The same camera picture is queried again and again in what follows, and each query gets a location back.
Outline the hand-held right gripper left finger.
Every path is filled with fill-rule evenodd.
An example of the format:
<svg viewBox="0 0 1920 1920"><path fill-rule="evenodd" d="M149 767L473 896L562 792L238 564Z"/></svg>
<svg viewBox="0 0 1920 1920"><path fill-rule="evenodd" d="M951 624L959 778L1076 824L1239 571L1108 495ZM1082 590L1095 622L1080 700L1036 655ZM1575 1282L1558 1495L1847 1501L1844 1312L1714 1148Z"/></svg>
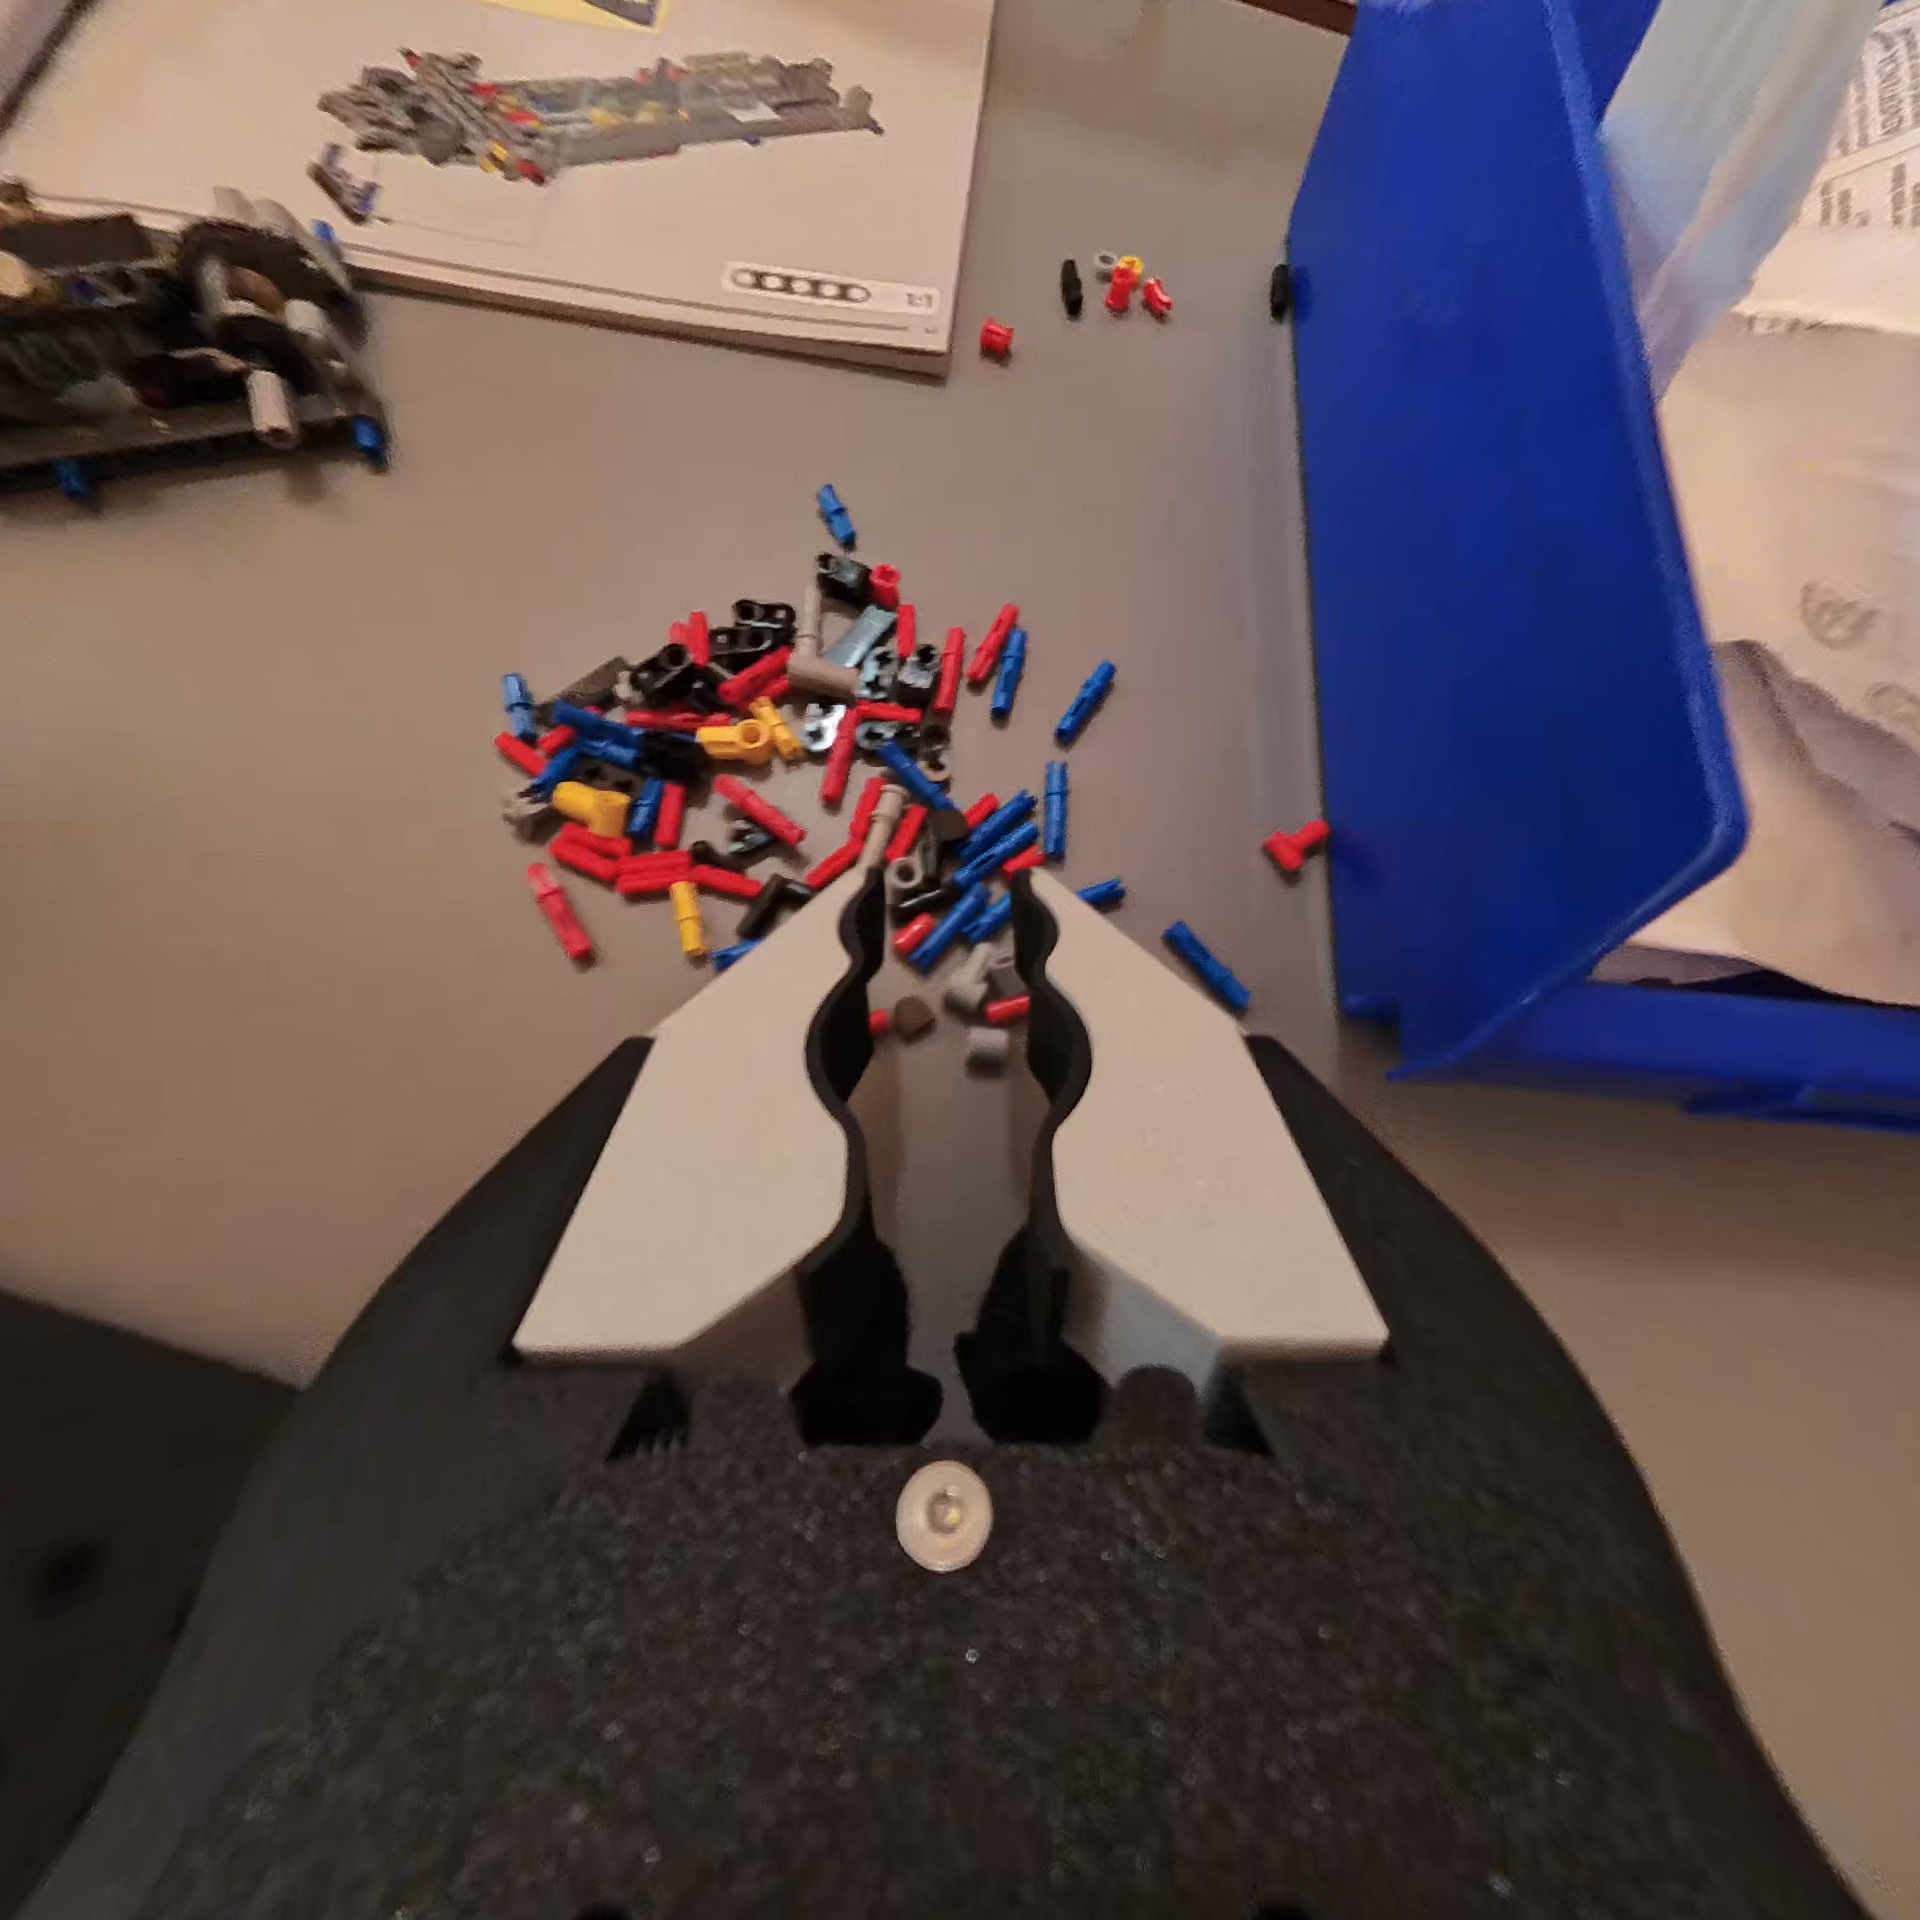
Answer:
<svg viewBox="0 0 1920 1920"><path fill-rule="evenodd" d="M648 1037L512 1337L778 1388L890 1366L890 1253L851 1093L883 893L851 868Z"/></svg>

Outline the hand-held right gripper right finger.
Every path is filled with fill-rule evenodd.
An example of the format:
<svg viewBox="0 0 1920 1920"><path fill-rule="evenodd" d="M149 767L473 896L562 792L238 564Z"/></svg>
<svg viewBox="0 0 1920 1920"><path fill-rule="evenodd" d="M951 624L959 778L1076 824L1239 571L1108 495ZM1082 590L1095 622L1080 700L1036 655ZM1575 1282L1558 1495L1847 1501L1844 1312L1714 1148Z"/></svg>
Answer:
<svg viewBox="0 0 1920 1920"><path fill-rule="evenodd" d="M1054 876L1011 906L1045 1102L1036 1328L1109 1387L1164 1371L1202 1403L1250 1366L1378 1362L1386 1318L1242 1025Z"/></svg>

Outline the pile of mixed lego pieces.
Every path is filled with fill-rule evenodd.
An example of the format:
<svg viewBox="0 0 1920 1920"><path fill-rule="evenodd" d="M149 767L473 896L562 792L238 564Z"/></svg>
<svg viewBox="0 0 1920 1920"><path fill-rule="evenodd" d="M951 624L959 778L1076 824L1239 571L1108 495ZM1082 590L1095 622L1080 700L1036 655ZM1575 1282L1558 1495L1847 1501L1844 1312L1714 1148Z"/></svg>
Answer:
<svg viewBox="0 0 1920 1920"><path fill-rule="evenodd" d="M877 876L891 954L924 977L954 964L942 999L966 1068L996 1076L1029 1013L999 951L1009 885L1065 860L1065 754L1118 671L1095 665L1069 700L1039 790L956 799L961 705L980 700L997 734L1015 719L1033 651L1019 606L975 636L924 636L837 486L817 489L815 515L827 544L799 599L689 613L654 652L551 696L504 674L491 746L521 783L500 817L533 852L526 888L578 972L598 947L569 881L665 900L684 960L723 972L836 883Z"/></svg>

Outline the long lego chassis assembly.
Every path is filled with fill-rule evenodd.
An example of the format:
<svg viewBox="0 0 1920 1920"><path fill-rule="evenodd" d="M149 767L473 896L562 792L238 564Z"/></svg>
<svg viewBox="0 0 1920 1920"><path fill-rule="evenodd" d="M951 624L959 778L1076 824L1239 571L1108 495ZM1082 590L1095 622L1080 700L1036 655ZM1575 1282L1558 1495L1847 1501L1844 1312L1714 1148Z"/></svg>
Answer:
<svg viewBox="0 0 1920 1920"><path fill-rule="evenodd" d="M155 226L2 189L4 495L84 509L106 478L197 461L392 461L368 307L336 230L233 189Z"/></svg>

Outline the lego instruction sheet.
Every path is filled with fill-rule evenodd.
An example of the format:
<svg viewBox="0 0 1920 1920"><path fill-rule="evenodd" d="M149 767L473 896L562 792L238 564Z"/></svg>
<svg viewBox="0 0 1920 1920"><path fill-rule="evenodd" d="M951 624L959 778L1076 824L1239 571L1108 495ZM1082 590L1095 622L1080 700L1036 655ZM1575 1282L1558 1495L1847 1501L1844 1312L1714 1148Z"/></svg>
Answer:
<svg viewBox="0 0 1920 1920"><path fill-rule="evenodd" d="M52 212L220 187L394 292L940 380L991 2L76 4L4 110Z"/></svg>

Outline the blue lego pin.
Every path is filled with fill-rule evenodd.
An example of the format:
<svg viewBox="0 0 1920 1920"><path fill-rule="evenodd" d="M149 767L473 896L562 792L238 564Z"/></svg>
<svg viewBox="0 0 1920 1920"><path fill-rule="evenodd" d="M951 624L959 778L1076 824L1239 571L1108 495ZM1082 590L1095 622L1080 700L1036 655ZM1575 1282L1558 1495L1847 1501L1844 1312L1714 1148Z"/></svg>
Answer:
<svg viewBox="0 0 1920 1920"><path fill-rule="evenodd" d="M1194 981L1233 1019L1242 1019L1247 1013L1251 1005L1250 987L1185 920L1168 925L1162 942Z"/></svg>

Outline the small red yellow lego cluster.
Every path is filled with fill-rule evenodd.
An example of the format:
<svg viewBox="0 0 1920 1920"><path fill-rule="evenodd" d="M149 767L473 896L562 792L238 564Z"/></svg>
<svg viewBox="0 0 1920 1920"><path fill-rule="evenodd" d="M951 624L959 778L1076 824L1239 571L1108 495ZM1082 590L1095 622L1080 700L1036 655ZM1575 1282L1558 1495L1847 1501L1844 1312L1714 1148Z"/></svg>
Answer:
<svg viewBox="0 0 1920 1920"><path fill-rule="evenodd" d="M1069 325L1084 320L1091 307L1118 320L1143 315L1154 325L1166 325L1176 311L1164 278L1134 252L1095 252L1088 269L1071 254L1061 257L1057 300Z"/></svg>

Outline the black perforated panel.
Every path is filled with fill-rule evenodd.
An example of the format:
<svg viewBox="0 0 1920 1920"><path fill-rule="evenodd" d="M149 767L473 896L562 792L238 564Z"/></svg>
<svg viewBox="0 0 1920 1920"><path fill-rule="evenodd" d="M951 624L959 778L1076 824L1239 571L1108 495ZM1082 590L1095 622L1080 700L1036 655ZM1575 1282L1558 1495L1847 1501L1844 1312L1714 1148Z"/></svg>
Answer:
<svg viewBox="0 0 1920 1920"><path fill-rule="evenodd" d="M293 1395L4 1293L4 1917L101 1796Z"/></svg>

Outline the blue plastic bin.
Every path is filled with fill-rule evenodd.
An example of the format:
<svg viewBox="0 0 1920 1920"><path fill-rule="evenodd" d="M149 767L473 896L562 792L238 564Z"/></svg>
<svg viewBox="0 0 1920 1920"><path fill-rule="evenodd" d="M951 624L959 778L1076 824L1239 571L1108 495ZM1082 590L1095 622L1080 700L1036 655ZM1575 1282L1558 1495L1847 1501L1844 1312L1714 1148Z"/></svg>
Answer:
<svg viewBox="0 0 1920 1920"><path fill-rule="evenodd" d="M1604 112L1656 4L1360 4L1286 236L1341 1013L1408 1084L1916 1137L1916 1013L1600 982L1749 811Z"/></svg>

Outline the crumpled white paper bag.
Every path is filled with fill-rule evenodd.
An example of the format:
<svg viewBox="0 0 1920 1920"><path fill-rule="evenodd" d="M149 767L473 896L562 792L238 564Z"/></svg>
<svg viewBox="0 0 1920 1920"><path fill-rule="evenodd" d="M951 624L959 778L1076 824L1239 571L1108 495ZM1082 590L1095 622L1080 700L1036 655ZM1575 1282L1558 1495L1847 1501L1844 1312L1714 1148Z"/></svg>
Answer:
<svg viewBox="0 0 1920 1920"><path fill-rule="evenodd" d="M1880 7L1800 209L1660 399L1743 849L1595 981L1916 1007L1917 7Z"/></svg>

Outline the clear plastic bag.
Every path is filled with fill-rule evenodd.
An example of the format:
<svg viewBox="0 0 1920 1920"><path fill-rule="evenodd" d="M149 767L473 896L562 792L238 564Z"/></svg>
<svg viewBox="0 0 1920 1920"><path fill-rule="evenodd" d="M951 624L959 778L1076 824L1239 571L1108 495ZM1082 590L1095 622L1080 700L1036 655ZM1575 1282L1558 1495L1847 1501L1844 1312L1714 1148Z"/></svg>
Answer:
<svg viewBox="0 0 1920 1920"><path fill-rule="evenodd" d="M1749 292L1828 150L1875 2L1658 2L1600 116L1649 392Z"/></svg>

